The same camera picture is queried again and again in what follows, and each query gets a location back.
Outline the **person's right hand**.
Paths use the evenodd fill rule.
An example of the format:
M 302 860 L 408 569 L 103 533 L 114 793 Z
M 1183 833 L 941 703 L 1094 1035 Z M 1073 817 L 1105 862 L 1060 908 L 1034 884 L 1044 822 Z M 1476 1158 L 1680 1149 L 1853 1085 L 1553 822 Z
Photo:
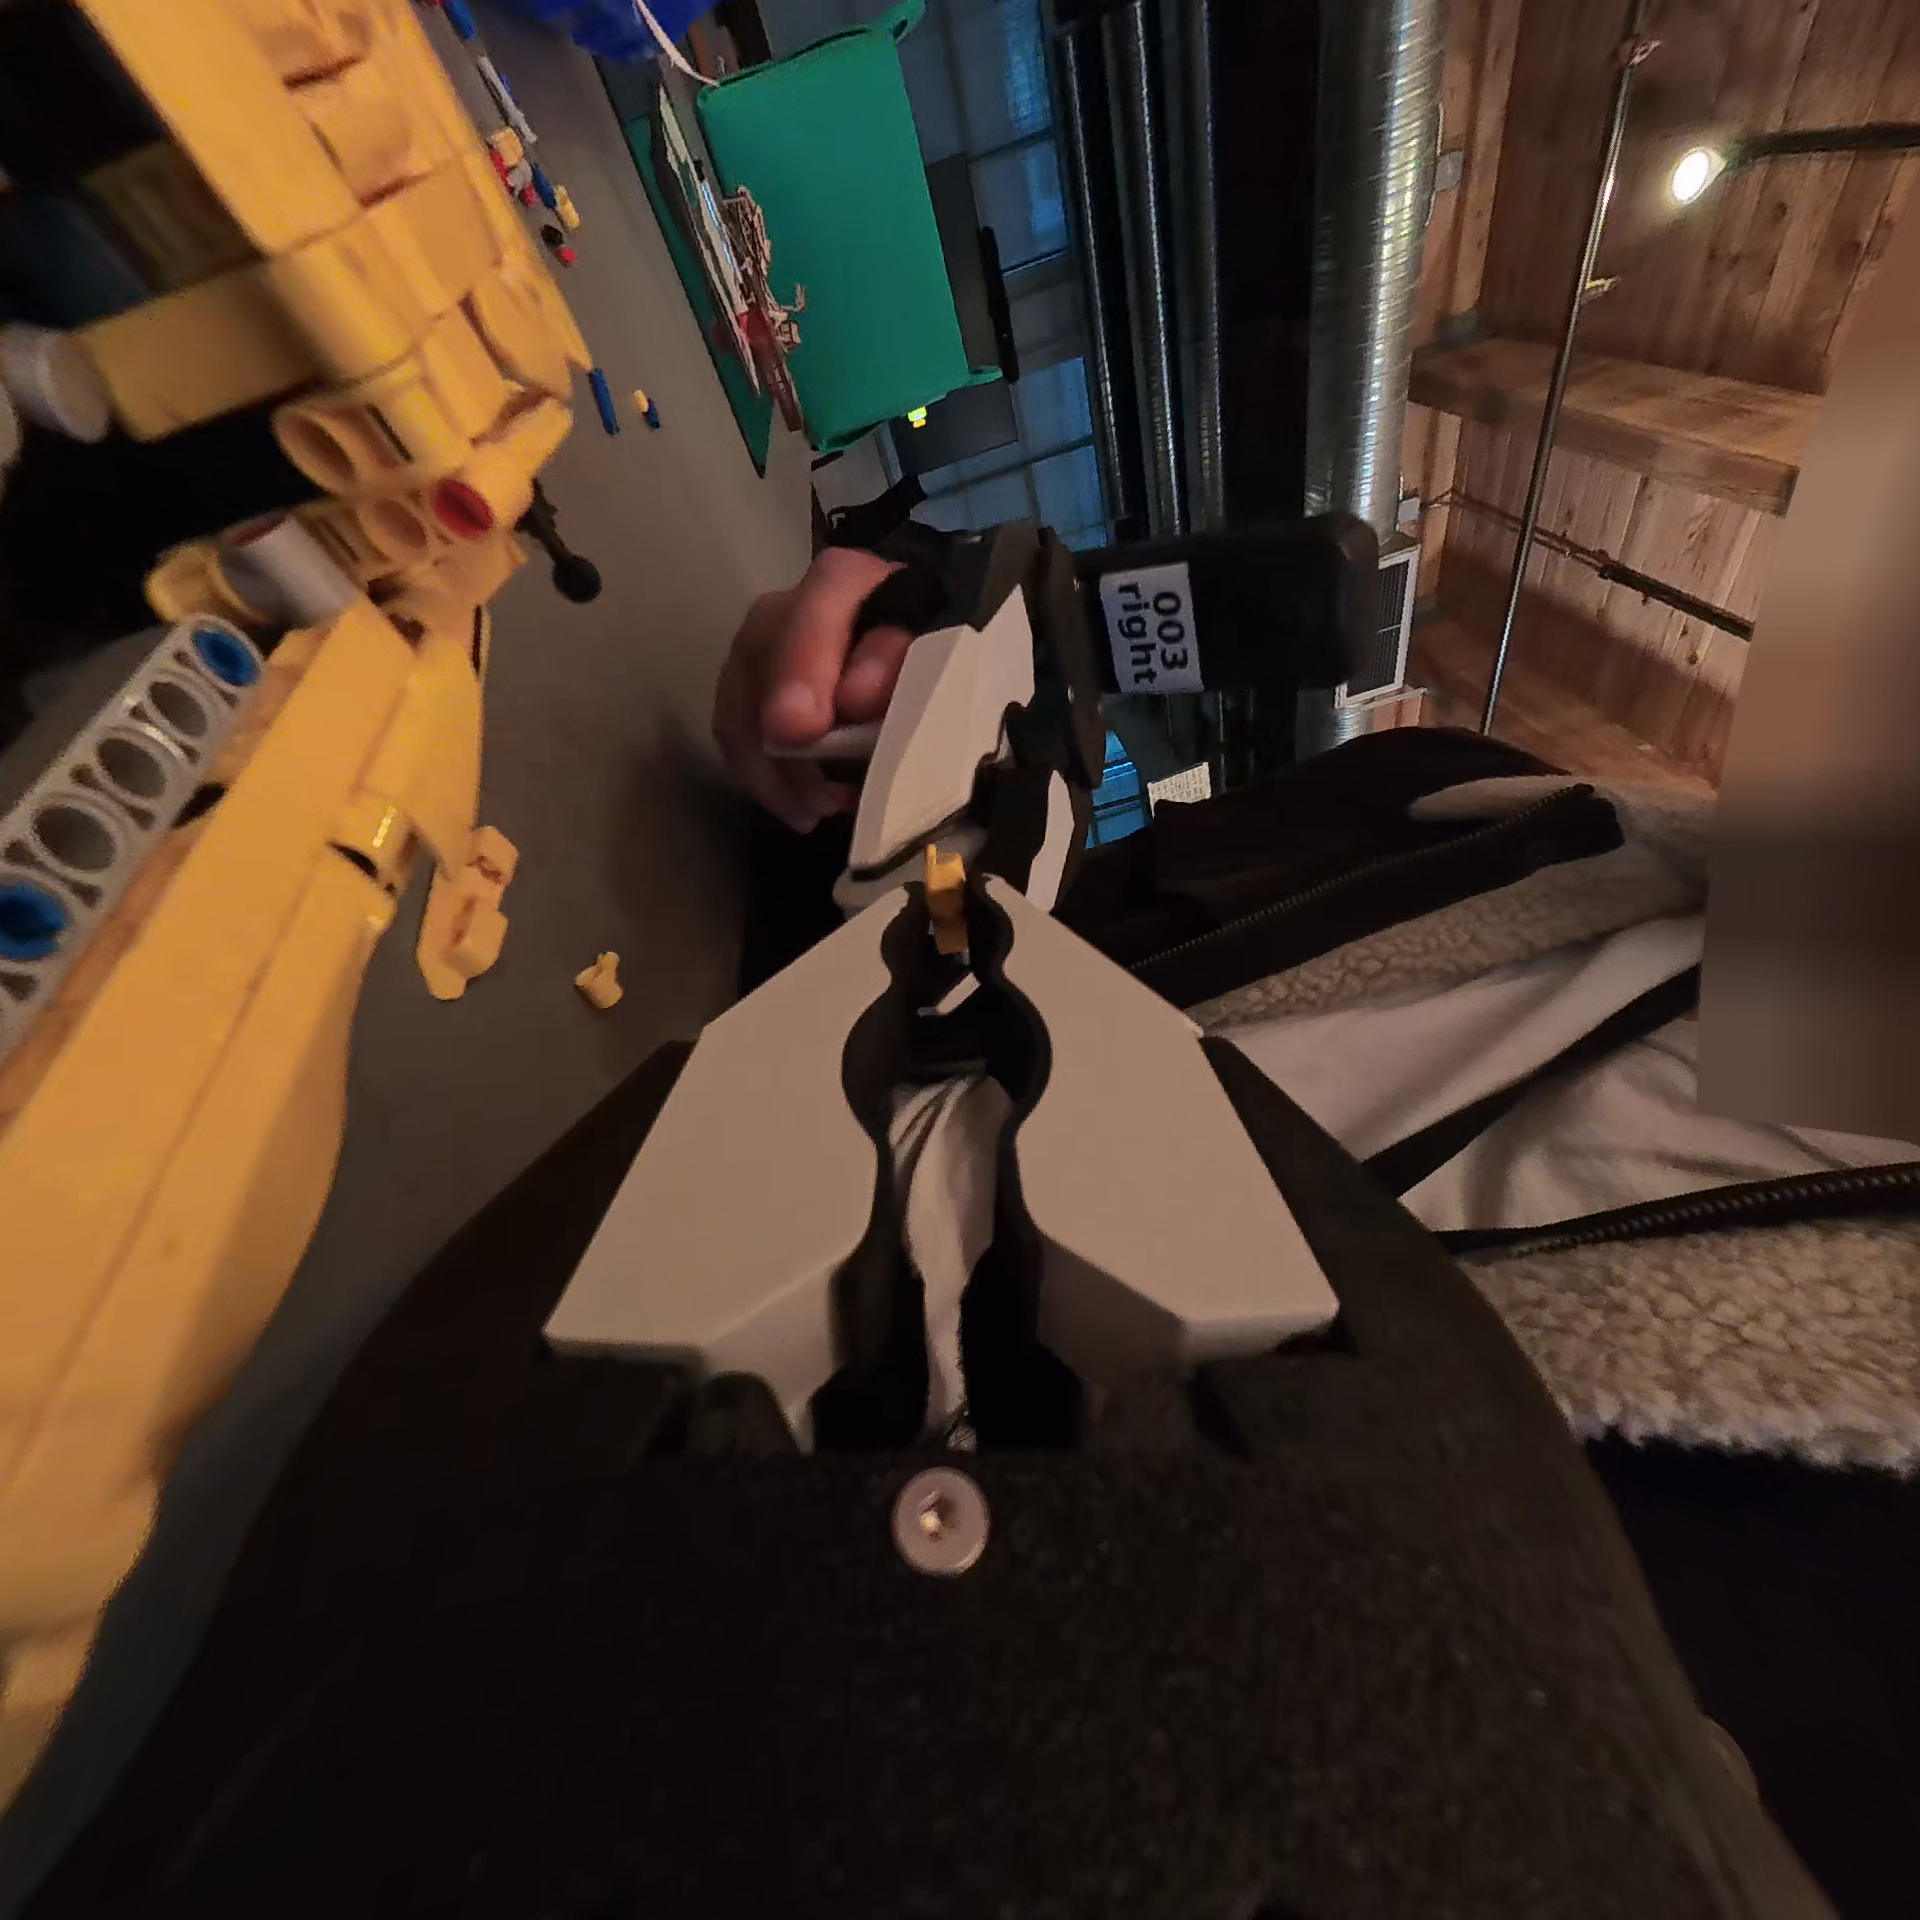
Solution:
M 860 628 L 860 615 L 897 569 L 868 551 L 822 551 L 796 586 L 751 604 L 722 663 L 713 742 L 738 786 L 791 833 L 814 833 L 856 802 L 796 749 L 885 715 L 912 633 Z

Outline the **green plastic bin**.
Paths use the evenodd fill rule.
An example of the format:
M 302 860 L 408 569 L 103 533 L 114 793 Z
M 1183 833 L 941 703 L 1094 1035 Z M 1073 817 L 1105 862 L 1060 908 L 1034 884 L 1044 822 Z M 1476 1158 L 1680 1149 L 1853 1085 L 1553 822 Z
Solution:
M 774 290 L 805 298 L 786 365 L 822 458 L 1021 370 L 992 228 L 943 219 L 928 183 L 897 53 L 922 13 L 746 66 L 695 110 L 720 186 L 758 205 Z

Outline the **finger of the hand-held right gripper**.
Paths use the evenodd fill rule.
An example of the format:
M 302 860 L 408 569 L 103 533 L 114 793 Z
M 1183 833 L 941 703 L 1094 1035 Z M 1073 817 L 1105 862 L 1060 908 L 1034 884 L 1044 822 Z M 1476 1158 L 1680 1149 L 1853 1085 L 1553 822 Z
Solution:
M 980 625 L 910 645 L 860 786 L 848 866 L 832 887 L 844 916 L 920 879 L 926 849 L 964 862 L 982 850 L 975 782 L 1013 761 L 1002 717 L 1032 700 L 1034 683 L 1018 586 Z
M 988 761 L 978 812 L 978 901 L 1018 894 L 1042 916 L 1057 915 L 1086 850 L 1086 796 L 1057 766 Z

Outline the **black ceiling pipe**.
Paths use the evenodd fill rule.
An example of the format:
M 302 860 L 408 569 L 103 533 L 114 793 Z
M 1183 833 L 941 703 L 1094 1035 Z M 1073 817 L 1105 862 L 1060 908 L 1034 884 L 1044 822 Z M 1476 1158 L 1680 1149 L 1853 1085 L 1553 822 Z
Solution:
M 1485 691 L 1479 707 L 1479 733 L 1490 737 L 1497 727 L 1497 714 L 1504 691 L 1504 673 L 1511 655 L 1512 633 L 1519 617 L 1519 598 L 1528 575 L 1532 551 L 1541 529 L 1541 511 L 1544 503 L 1544 483 L 1552 463 L 1556 442 L 1556 425 L 1564 414 L 1572 361 L 1577 354 L 1577 334 L 1582 313 L 1588 302 L 1592 269 L 1600 254 L 1600 239 L 1609 219 L 1609 205 L 1616 194 L 1618 166 L 1624 143 L 1624 123 L 1634 95 L 1637 74 L 1653 53 L 1653 37 L 1647 23 L 1653 3 L 1631 3 L 1624 10 L 1622 28 L 1613 49 L 1613 81 L 1606 93 L 1605 118 L 1600 126 L 1600 148 L 1590 173 L 1590 194 L 1585 222 L 1575 255 L 1572 277 L 1567 283 L 1567 300 L 1556 335 L 1552 370 L 1542 398 L 1542 414 L 1533 438 L 1526 490 L 1522 495 L 1519 529 L 1512 539 L 1511 562 L 1505 569 L 1502 615 L 1494 633 L 1494 652 L 1485 678 Z

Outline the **yellow brick model car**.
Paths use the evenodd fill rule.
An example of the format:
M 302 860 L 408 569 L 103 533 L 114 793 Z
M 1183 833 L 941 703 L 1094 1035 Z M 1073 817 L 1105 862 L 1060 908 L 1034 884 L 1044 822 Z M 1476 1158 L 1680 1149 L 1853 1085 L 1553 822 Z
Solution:
M 1 1779 L 288 1289 L 368 963 L 456 999 L 492 606 L 605 379 L 468 5 L 5 5 Z

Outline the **pile of small coloured bricks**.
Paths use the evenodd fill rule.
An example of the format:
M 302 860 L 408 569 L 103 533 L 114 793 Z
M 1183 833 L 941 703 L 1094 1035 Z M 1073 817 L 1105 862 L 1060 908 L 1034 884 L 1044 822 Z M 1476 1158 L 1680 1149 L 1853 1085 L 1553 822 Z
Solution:
M 442 17 L 442 58 L 474 118 L 518 142 L 511 196 L 580 326 L 588 419 L 662 442 L 685 302 L 600 63 L 514 5 Z

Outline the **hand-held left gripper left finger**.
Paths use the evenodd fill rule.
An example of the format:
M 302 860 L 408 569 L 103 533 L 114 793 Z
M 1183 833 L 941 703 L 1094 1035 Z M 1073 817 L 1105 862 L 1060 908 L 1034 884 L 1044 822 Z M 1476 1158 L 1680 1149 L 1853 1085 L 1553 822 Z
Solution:
M 746 1375 L 826 1449 L 926 1425 L 890 1147 L 926 901 L 895 887 L 693 1043 L 544 1321 L 556 1353 Z

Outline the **white air vent grille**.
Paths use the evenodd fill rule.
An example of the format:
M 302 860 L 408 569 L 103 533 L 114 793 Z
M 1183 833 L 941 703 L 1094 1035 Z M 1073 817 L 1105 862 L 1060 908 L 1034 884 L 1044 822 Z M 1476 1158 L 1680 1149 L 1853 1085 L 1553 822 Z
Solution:
M 1336 708 L 1366 707 L 1405 693 L 1420 565 L 1422 549 L 1405 535 L 1391 535 L 1381 546 L 1373 628 L 1360 645 L 1354 669 L 1335 687 Z

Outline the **silver ventilation duct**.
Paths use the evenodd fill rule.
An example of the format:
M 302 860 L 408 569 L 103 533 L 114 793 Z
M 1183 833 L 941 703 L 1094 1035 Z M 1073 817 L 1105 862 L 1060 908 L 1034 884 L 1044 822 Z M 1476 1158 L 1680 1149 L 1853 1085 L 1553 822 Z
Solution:
M 1318 5 L 1302 503 L 1391 546 L 1442 131 L 1440 3 Z

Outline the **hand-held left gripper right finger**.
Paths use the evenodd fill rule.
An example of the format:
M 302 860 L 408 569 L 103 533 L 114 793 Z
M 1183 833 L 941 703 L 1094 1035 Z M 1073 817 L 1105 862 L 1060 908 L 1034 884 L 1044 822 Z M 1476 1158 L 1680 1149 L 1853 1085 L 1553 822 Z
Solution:
M 1007 879 L 980 901 L 1010 934 L 997 980 L 1046 1045 L 1013 1135 L 1039 1339 L 1060 1361 L 1225 1361 L 1327 1327 L 1336 1297 L 1198 1026 Z

